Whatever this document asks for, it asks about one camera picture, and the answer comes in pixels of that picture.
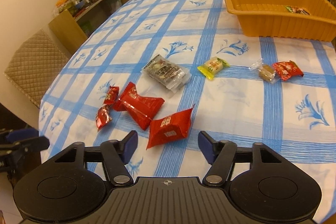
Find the clear pack of dark snacks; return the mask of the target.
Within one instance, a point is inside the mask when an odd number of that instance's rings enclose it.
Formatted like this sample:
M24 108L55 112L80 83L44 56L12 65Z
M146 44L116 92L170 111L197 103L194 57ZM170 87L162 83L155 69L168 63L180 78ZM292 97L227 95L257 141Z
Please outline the clear pack of dark snacks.
M172 63L159 54L142 68L142 72L173 93L179 91L191 78L191 73L187 68Z

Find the small red candy upper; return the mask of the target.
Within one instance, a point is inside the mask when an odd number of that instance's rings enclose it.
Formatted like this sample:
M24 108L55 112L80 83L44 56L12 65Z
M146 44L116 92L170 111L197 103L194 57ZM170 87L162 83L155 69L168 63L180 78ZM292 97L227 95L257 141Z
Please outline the small red candy upper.
M118 86L110 86L107 93L106 93L106 96L104 98L103 104L113 105L118 98L118 94L119 94L119 87Z

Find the large red snack packet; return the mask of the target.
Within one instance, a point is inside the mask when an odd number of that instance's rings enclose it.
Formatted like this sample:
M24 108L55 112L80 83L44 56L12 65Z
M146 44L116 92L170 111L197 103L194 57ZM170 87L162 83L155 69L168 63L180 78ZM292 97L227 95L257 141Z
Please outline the large red snack packet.
M187 138L191 126L192 112L193 107L162 119L153 120L150 124L146 149Z

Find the orange plastic tray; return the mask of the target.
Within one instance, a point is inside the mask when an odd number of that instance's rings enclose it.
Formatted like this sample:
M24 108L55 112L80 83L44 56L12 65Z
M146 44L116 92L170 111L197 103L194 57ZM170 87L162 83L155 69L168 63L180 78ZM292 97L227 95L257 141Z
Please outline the orange plastic tray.
M327 0L225 0L245 36L295 38L331 42L335 38L335 7ZM285 6L307 9L293 14Z

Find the blue checked tablecloth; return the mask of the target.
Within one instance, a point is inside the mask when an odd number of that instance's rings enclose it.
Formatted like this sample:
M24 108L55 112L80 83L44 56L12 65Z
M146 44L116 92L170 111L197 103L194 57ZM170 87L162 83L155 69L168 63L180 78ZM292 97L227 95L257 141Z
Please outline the blue checked tablecloth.
M126 111L96 127L108 89L134 83L164 100L157 119L191 109L188 137L147 147L149 131ZM41 101L48 160L68 145L138 133L132 177L203 177L198 133L240 147L261 142L316 180L314 216L335 215L335 50L331 43L243 34L224 0L131 0L72 55Z

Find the small red candy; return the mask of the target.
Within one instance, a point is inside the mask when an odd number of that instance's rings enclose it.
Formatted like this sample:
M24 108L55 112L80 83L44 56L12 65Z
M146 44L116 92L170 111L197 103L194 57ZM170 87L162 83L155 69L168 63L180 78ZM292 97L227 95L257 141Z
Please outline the small red candy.
M113 118L110 116L110 105L101 106L96 114L96 127L100 131L104 126L110 123Z
M119 94L119 87L118 86L110 86L107 93L106 93L106 96L104 98L103 104L113 105L118 98L118 94Z

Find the wooden shelf unit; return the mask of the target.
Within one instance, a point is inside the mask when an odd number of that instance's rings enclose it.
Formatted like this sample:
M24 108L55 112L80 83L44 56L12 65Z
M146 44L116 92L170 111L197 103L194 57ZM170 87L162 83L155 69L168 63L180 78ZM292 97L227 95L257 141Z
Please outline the wooden shelf unit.
M95 0L76 16L65 10L49 22L49 29L61 48L73 55L79 47L122 5L129 0Z

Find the green black sausage snack packet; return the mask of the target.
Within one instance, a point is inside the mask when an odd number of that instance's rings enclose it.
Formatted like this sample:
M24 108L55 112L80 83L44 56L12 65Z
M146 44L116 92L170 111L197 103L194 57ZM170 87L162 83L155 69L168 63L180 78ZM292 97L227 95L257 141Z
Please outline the green black sausage snack packet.
M293 14L302 14L302 15L310 15L310 12L307 11L307 9L304 9L302 7L297 6L285 6L286 10L288 12L291 12Z

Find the yellow green wrapped candy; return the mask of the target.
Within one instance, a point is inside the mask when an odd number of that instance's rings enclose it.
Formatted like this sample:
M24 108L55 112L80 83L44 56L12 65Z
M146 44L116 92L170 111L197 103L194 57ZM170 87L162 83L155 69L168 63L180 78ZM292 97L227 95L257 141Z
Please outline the yellow green wrapped candy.
M230 65L225 60L218 57L211 57L204 64L197 67L198 71L208 80L213 80L215 75L224 68L229 68Z

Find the small red candy lower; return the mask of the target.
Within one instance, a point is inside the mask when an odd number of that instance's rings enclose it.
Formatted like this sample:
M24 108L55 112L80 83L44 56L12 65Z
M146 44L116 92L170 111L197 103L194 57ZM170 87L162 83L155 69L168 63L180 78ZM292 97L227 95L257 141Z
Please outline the small red candy lower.
M104 126L110 123L113 118L110 116L110 105L101 106L96 114L96 127L100 131Z

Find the red twisted snack packet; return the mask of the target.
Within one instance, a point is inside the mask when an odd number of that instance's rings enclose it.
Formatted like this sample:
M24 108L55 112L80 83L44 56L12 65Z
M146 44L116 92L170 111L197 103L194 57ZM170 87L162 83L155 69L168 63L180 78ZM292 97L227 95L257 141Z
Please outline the red twisted snack packet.
M147 130L164 102L163 98L139 95L135 84L129 82L113 105L113 109L127 111L142 130Z

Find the clear wrapped brown candy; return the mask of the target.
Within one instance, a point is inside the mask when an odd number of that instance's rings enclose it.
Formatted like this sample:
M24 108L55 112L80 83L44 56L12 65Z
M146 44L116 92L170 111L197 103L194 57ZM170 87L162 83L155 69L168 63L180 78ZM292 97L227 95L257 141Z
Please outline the clear wrapped brown candy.
M258 77L266 83L275 84L280 80L280 76L276 71L268 64L264 63L263 59L255 61L249 70L258 74Z

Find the beige quilted chair left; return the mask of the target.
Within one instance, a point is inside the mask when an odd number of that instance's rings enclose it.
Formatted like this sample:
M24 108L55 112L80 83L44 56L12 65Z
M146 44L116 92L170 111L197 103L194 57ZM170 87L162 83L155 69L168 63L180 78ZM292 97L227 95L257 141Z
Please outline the beige quilted chair left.
M36 107L69 58L40 29L16 50L3 74Z

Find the red wrapped candy right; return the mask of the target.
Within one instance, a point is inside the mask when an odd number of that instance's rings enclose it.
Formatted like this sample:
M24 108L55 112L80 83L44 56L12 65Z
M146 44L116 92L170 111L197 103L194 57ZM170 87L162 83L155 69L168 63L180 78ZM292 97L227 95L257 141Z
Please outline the red wrapped candy right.
M294 61L281 61L272 64L272 68L280 76L280 79L287 81L288 79L296 76L303 77L303 71L298 67Z

